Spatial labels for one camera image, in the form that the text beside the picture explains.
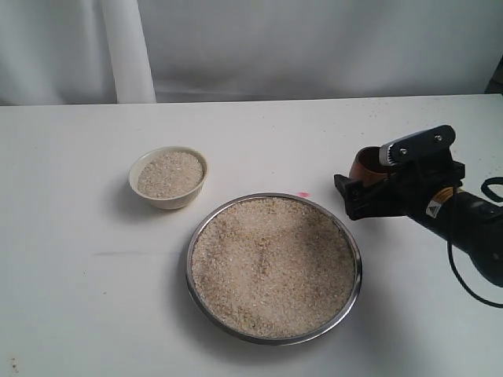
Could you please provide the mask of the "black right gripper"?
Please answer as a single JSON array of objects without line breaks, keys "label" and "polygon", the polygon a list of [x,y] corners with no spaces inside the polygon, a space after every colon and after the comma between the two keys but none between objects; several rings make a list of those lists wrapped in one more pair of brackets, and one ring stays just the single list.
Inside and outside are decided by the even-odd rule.
[{"label": "black right gripper", "polygon": [[381,166],[401,165],[391,175],[390,183],[383,179],[364,185],[361,180],[335,174],[334,185],[343,198],[347,216],[351,220],[396,217],[397,199],[393,193],[405,216],[425,216],[438,192],[450,187],[453,193],[465,178],[465,165],[453,160],[450,151],[443,151],[455,138],[452,126],[441,125],[380,146]]}]

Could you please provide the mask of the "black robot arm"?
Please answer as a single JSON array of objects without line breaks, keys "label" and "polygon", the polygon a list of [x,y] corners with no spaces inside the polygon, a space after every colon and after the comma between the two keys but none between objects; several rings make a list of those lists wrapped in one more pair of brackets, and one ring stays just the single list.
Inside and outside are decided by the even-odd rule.
[{"label": "black robot arm", "polygon": [[352,220],[406,216],[465,252],[490,283],[502,285],[502,208],[462,189],[452,126],[441,125],[362,149],[334,184]]}]

